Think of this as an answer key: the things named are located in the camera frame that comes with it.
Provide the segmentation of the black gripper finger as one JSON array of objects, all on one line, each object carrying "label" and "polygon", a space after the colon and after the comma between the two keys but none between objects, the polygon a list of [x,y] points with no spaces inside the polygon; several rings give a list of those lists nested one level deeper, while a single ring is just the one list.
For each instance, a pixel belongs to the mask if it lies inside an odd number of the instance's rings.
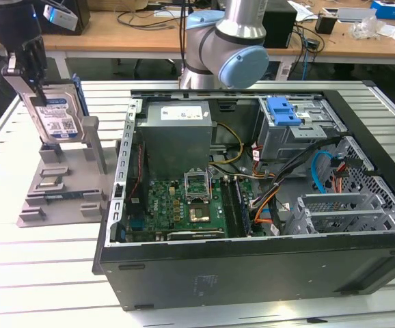
[{"label": "black gripper finger", "polygon": [[24,44],[16,47],[14,50],[15,68],[20,71],[26,71],[25,50]]},{"label": "black gripper finger", "polygon": [[46,105],[46,96],[42,86],[46,77],[47,62],[42,36],[28,41],[25,45],[25,68],[32,92],[36,95],[36,104]]}]

